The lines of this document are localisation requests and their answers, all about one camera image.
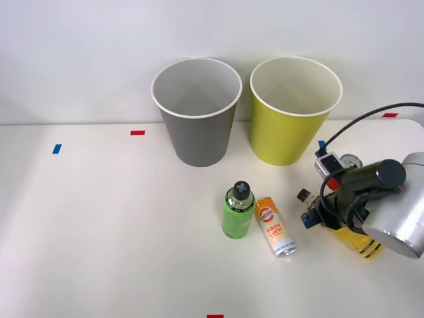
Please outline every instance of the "bottle cap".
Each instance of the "bottle cap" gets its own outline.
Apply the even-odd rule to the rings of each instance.
[[[250,186],[245,181],[238,181],[234,185],[233,188],[233,195],[237,200],[245,200],[250,195]]]

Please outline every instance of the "white table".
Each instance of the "white table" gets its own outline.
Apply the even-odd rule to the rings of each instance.
[[[422,317],[423,260],[387,249],[365,260],[300,221],[298,191],[322,182],[317,139],[346,123],[327,121],[286,167],[260,161],[235,123],[209,168],[180,162],[160,124],[0,127],[0,317]],[[364,121],[329,150],[402,161],[424,151],[424,129]],[[238,180],[273,198],[295,253],[276,258],[255,219],[240,240],[223,234]]]

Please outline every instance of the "black cable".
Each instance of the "black cable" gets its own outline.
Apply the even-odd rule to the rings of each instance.
[[[350,170],[351,168],[343,168],[337,171],[334,171],[332,173],[330,173],[325,179],[323,184],[321,184],[321,189],[319,190],[319,201],[321,202],[321,205],[323,206],[324,210],[326,212],[328,212],[329,214],[331,214],[334,217],[339,218],[339,215],[333,211],[331,211],[331,209],[327,206],[327,204],[325,203],[325,198],[324,198],[324,190],[325,190],[325,186],[327,185],[327,183],[329,183],[330,179],[337,176],[338,174],[341,174],[347,170]]]
[[[363,194],[360,194],[358,197],[356,197],[352,201],[352,203],[349,205],[349,208],[347,209],[347,213],[346,213],[346,225],[348,229],[351,230],[352,232],[362,234],[362,235],[367,235],[367,234],[361,228],[355,227],[353,222],[353,215],[356,209],[359,207],[359,205],[363,204],[364,198],[367,196],[368,196],[368,193],[363,193]]]
[[[327,146],[332,143],[332,141],[334,141],[334,139],[336,139],[341,133],[343,133],[345,130],[351,128],[351,126],[355,125],[357,122],[363,120],[364,118],[367,118],[371,115],[375,115],[377,113],[379,113],[380,111],[387,111],[388,109],[393,109],[393,108],[399,108],[399,107],[420,107],[420,108],[424,108],[424,104],[422,103],[398,103],[398,104],[393,104],[393,105],[388,105],[385,107],[381,107],[381,108],[377,108],[373,111],[369,111],[365,114],[363,114],[362,116],[359,116],[358,118],[354,119],[353,121],[351,121],[349,124],[347,124],[346,126],[344,126],[341,130],[339,130],[336,134],[334,134],[325,144],[324,147],[322,147],[322,149],[326,149]]]

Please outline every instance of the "yellow object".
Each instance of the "yellow object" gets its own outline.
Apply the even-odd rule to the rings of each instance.
[[[273,58],[250,76],[253,92],[251,145],[275,166],[296,162],[343,95],[337,75],[301,57]]]
[[[379,255],[379,253],[382,251],[383,246],[366,235],[354,233],[345,227],[342,227],[338,230],[329,230],[333,232],[339,239],[361,254],[362,257],[365,257],[369,260],[375,259],[375,257],[377,257],[377,255]]]

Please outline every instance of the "metal cylinder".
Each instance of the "metal cylinder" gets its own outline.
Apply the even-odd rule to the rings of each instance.
[[[424,152],[410,154],[402,164],[401,193],[376,202],[362,229],[396,253],[419,258],[424,252]]]

